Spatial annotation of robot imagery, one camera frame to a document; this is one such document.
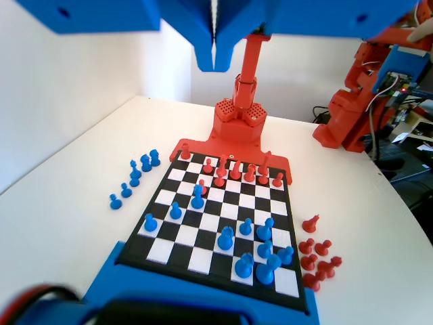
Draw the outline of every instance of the captured red piece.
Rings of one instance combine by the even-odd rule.
[[[274,185],[276,188],[281,187],[281,185],[283,185],[283,182],[281,181],[282,179],[283,173],[278,173],[277,178],[272,181],[272,185]]]
[[[319,215],[315,215],[312,219],[302,222],[302,228],[310,234],[316,231],[316,223],[319,220]]]
[[[313,251],[314,239],[309,238],[306,242],[299,243],[299,250],[302,254],[310,254]]]
[[[317,261],[317,255],[311,254],[310,256],[304,256],[300,259],[300,266],[307,271],[313,271],[315,263]]]
[[[320,256],[326,256],[328,253],[328,248],[331,247],[332,243],[331,240],[325,240],[323,242],[323,244],[321,244],[320,242],[318,242],[315,246],[314,246],[314,250],[316,251],[317,254],[319,254]]]
[[[233,170],[230,171],[230,177],[233,179],[239,179],[242,174],[239,171],[239,167],[241,165],[241,162],[238,160],[237,162],[235,162],[235,165],[233,166]]]
[[[210,158],[206,159],[206,166],[203,167],[203,171],[207,174],[212,173],[214,170],[214,167],[210,166]]]
[[[183,144],[181,158],[187,160],[189,159],[190,156],[191,156],[191,152],[189,152],[189,145]]]
[[[244,175],[244,179],[249,182],[254,181],[256,179],[256,176],[254,175],[255,172],[256,172],[256,165],[249,164],[248,171]]]
[[[304,286],[306,288],[313,289],[316,293],[320,290],[320,281],[324,281],[326,279],[326,273],[324,271],[317,271],[315,275],[306,273],[302,279],[304,280]]]
[[[317,269],[326,272],[328,278],[333,278],[336,275],[334,268],[339,267],[341,263],[343,263],[342,258],[335,256],[331,258],[331,263],[320,261],[319,264],[317,264]]]

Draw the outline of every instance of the white table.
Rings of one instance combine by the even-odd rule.
[[[0,196],[0,307],[19,290],[61,282],[84,294],[118,240],[126,241],[179,139],[205,140],[214,110],[135,97]],[[320,214],[316,240],[343,258],[316,295],[322,325],[430,324],[433,248],[366,154],[331,150],[316,125],[268,117],[262,149],[286,156],[297,241],[301,222]],[[118,211],[111,193],[128,181],[129,161],[156,148],[148,173]]]

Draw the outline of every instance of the white wall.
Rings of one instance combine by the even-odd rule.
[[[327,106],[333,94],[344,87],[360,43],[358,39],[274,35],[262,44],[254,101],[271,116],[311,122],[313,106]],[[192,58],[191,102],[214,106],[232,97],[245,44],[242,40],[235,46],[226,73],[201,72]]]

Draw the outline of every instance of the blue chess piece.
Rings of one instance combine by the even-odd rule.
[[[131,178],[137,178],[137,179],[139,179],[141,177],[141,171],[139,171],[137,169],[137,163],[135,162],[135,160],[131,160],[131,162],[129,164],[133,168],[133,171],[132,171],[131,174],[129,174],[129,176],[131,176]]]
[[[248,236],[249,234],[251,234],[251,219],[250,218],[246,218],[244,223],[242,223],[239,226],[239,231],[241,232],[241,234],[243,234],[244,236]]]
[[[170,217],[178,219],[182,216],[182,210],[179,208],[179,203],[173,202],[171,205]]]
[[[235,264],[235,272],[240,278],[247,278],[252,273],[252,266],[254,264],[254,259],[251,253],[244,253],[241,259]]]
[[[151,213],[148,213],[145,216],[144,229],[147,232],[153,232],[157,227],[158,227],[158,223],[154,219],[154,216]]]
[[[160,154],[158,153],[158,151],[156,151],[156,149],[150,150],[149,155],[150,155],[150,158],[152,158],[152,160],[150,161],[150,164],[153,167],[157,167],[157,166],[161,165],[161,161],[159,159]]]
[[[141,170],[144,172],[148,172],[152,170],[152,166],[150,165],[150,158],[147,154],[144,154],[140,158],[141,163],[143,164],[141,166]]]
[[[117,210],[122,206],[122,201],[119,200],[115,194],[110,195],[110,208],[113,210]]]
[[[273,219],[272,218],[266,219],[265,225],[261,225],[260,227],[257,228],[257,236],[263,241],[271,239],[272,227],[273,227]]]
[[[256,277],[261,284],[268,285],[273,282],[273,272],[281,266],[281,259],[278,255],[272,254],[266,264],[259,264],[256,268]]]
[[[233,228],[227,226],[224,227],[217,241],[219,248],[223,251],[228,251],[233,245]]]
[[[194,186],[194,198],[191,200],[191,205],[195,209],[201,209],[204,206],[202,198],[203,187],[201,185]]]
[[[292,263],[294,249],[293,247],[287,246],[278,251],[278,257],[281,259],[281,264],[290,265]]]
[[[128,198],[129,196],[133,195],[132,189],[128,188],[126,183],[122,183],[121,186],[122,192],[120,193],[120,195],[122,195],[122,197]]]
[[[260,244],[257,247],[258,256],[260,256],[262,259],[267,259],[271,254],[271,248],[272,248],[272,242],[270,240],[267,240],[263,244]]]

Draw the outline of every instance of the chessboard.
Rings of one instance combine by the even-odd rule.
[[[252,182],[244,180],[249,163],[242,162],[242,177],[234,180],[227,172],[224,185],[217,187],[214,180],[218,157],[192,152],[189,159],[184,160],[180,153],[171,163],[117,263],[307,312],[285,171],[269,167],[269,182],[261,185],[258,171]],[[203,170],[208,158],[215,167],[210,174]],[[234,164],[234,160],[228,159],[226,168],[232,170]],[[278,173],[283,173],[283,185],[279,188],[272,184]],[[201,179],[207,191],[202,196],[204,206],[197,210],[191,200],[194,186]],[[178,202],[182,210],[179,219],[170,216],[173,202]],[[148,213],[158,224],[153,232],[144,228]],[[255,276],[257,265],[266,263],[257,253],[262,240],[256,230],[269,217],[274,220],[273,252],[291,246],[294,255],[290,265],[282,265],[274,271],[274,282],[264,285]],[[246,218],[252,220],[248,236],[240,233],[240,225]],[[232,227],[234,232],[233,246],[228,251],[221,250],[217,244],[225,226]],[[248,278],[235,273],[235,263],[244,253],[254,257],[253,272]]]

